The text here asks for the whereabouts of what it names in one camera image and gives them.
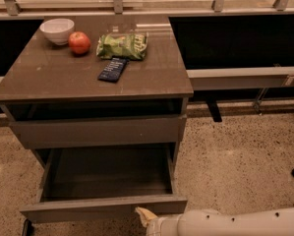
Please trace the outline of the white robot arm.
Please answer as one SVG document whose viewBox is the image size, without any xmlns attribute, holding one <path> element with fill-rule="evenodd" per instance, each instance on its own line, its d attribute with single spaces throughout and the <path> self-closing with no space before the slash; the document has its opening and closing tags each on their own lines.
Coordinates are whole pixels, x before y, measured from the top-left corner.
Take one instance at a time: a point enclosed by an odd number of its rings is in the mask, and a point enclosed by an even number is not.
<svg viewBox="0 0 294 236">
<path fill-rule="evenodd" d="M 294 236 L 294 207 L 224 215 L 213 209 L 157 216 L 137 207 L 146 236 Z"/>
</svg>

